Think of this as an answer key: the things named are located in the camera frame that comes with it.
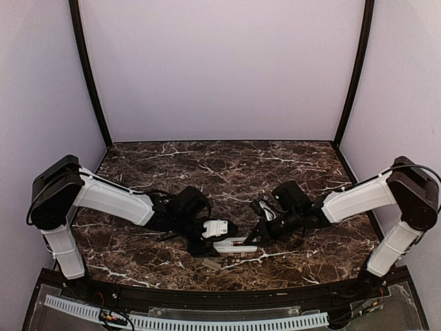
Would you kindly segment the grey battery cover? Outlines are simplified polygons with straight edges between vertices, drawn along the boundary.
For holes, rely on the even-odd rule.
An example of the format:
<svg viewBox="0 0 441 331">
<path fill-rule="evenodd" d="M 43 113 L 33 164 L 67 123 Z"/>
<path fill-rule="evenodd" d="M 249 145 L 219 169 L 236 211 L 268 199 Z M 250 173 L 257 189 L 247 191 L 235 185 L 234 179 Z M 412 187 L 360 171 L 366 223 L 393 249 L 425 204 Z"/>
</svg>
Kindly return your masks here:
<svg viewBox="0 0 441 331">
<path fill-rule="evenodd" d="M 221 264 L 212 261 L 211 259 L 203 259 L 201 264 L 211 270 L 219 271 L 221 269 Z"/>
</svg>

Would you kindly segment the white remote control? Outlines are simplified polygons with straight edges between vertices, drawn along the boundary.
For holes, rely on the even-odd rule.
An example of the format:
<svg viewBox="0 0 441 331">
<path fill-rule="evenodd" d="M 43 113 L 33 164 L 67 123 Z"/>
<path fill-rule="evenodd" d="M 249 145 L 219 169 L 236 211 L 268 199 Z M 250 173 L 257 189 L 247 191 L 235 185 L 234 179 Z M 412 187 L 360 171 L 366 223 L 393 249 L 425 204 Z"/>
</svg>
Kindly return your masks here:
<svg viewBox="0 0 441 331">
<path fill-rule="evenodd" d="M 223 241 L 214 242 L 214 247 L 220 254 L 240 254 L 254 253 L 257 251 L 257 245 L 244 245 L 232 247 L 232 241 L 244 241 L 245 237 L 228 238 Z"/>
</svg>

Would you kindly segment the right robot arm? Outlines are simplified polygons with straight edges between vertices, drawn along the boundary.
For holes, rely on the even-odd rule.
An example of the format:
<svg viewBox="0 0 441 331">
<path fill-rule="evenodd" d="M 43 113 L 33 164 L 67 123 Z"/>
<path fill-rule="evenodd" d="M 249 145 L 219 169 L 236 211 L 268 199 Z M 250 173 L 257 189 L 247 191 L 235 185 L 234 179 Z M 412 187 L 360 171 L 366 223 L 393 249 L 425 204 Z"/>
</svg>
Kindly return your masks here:
<svg viewBox="0 0 441 331">
<path fill-rule="evenodd" d="M 270 221 L 261 219 L 245 239 L 246 245 L 264 245 L 298 229 L 326 228 L 387 205 L 399 207 L 399 219 L 367 259 L 366 273 L 351 285 L 356 298 L 366 299 L 377 290 L 378 278 L 385 276 L 436 224 L 440 213 L 440 175 L 401 156 L 380 174 L 331 191 L 315 201 L 295 181 L 280 184 L 272 195 L 282 209 L 280 216 Z"/>
</svg>

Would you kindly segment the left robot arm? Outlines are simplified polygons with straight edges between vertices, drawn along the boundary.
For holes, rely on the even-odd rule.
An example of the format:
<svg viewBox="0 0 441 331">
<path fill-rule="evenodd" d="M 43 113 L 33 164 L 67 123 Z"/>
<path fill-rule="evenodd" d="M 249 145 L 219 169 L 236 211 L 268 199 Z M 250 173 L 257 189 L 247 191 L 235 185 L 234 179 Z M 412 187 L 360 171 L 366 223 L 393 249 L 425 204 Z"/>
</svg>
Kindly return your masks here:
<svg viewBox="0 0 441 331">
<path fill-rule="evenodd" d="M 71 280 L 71 291 L 83 301 L 97 295 L 97 286 L 86 277 L 85 262 L 68 224 L 73 207 L 98 210 L 153 231 L 173 232 L 189 241 L 193 254 L 206 253 L 206 242 L 228 231 L 227 221 L 200 217 L 211 205 L 194 187 L 179 194 L 131 190 L 93 174 L 69 154 L 34 180 L 26 223 L 41 231 L 63 276 Z"/>
</svg>

